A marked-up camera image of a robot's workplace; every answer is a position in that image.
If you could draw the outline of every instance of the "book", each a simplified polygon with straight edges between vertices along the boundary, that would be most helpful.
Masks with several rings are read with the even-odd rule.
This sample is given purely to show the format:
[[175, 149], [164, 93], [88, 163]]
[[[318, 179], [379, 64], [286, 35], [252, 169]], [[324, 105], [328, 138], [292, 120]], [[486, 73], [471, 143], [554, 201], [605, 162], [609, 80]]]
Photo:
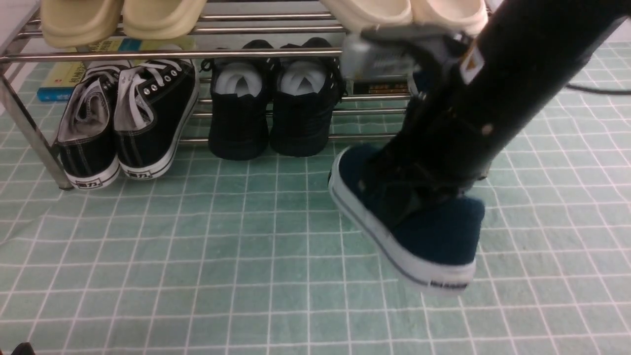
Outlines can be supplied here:
[[[185, 51], [195, 49], [195, 41], [186, 36], [172, 40], [138, 40], [131, 38], [107, 39], [90, 45], [92, 52], [131, 52], [154, 51], [165, 44], [177, 44]], [[76, 49], [68, 49], [68, 52], [76, 52]], [[133, 65], [142, 63], [142, 60], [132, 61]], [[37, 90], [37, 98], [41, 102], [64, 102], [70, 99], [74, 86], [81, 81], [85, 74], [85, 66], [81, 62], [60, 62], [51, 69], [46, 79]]]

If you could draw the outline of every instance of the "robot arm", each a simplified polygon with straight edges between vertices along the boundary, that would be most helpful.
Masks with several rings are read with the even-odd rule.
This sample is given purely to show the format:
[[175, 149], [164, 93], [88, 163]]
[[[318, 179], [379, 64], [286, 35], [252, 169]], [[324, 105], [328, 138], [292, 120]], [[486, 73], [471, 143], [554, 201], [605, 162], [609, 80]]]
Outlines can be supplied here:
[[505, 0], [474, 40], [435, 25], [364, 30], [376, 50], [358, 60], [345, 44], [343, 74], [383, 74], [384, 63], [408, 57], [431, 85], [366, 168], [367, 188], [392, 166], [410, 166], [428, 204], [468, 190], [628, 14], [627, 0]]

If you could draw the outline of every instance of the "black cable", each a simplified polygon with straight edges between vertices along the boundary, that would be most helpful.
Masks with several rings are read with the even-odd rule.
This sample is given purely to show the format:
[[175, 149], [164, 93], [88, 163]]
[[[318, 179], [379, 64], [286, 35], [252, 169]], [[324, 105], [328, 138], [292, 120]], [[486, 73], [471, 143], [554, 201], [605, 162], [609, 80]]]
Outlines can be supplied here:
[[574, 84], [567, 84], [565, 88], [568, 88], [570, 90], [595, 93], [596, 95], [616, 95], [616, 96], [631, 95], [631, 90], [607, 90], [607, 89], [600, 89], [600, 88], [587, 88], [587, 87], [582, 87], [580, 85], [574, 85]]

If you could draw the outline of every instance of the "rack leg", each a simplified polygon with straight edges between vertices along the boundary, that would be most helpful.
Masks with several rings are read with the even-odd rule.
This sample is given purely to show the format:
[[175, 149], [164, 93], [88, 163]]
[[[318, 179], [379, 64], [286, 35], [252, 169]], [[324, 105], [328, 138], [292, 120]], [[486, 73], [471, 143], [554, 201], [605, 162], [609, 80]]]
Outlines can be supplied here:
[[46, 137], [39, 130], [39, 127], [37, 127], [37, 124], [35, 124], [33, 117], [28, 113], [22, 100], [20, 100], [13, 90], [11, 83], [4, 75], [0, 75], [0, 103], [4, 105], [4, 109], [7, 110], [9, 116], [11, 116], [15, 122], [15, 125], [20, 129], [30, 146], [42, 160], [46, 170], [55, 180], [59, 188], [62, 190], [71, 190], [73, 185], [64, 173], [64, 169], [56, 155], [53, 154], [53, 149], [46, 140]]

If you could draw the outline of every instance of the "cream slide sandal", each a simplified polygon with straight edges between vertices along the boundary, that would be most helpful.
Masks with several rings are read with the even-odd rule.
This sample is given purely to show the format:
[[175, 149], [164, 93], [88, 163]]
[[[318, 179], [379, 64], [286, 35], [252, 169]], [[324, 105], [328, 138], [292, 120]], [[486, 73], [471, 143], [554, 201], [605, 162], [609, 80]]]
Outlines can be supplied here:
[[320, 0], [351, 32], [372, 25], [405, 25], [412, 22], [410, 0]]
[[42, 0], [44, 40], [55, 48], [104, 40], [116, 31], [122, 4], [123, 0]]
[[434, 22], [475, 36], [488, 22], [484, 0], [411, 0], [416, 22]]
[[204, 5], [206, 0], [126, 0], [123, 30], [137, 39], [174, 39], [195, 27]]

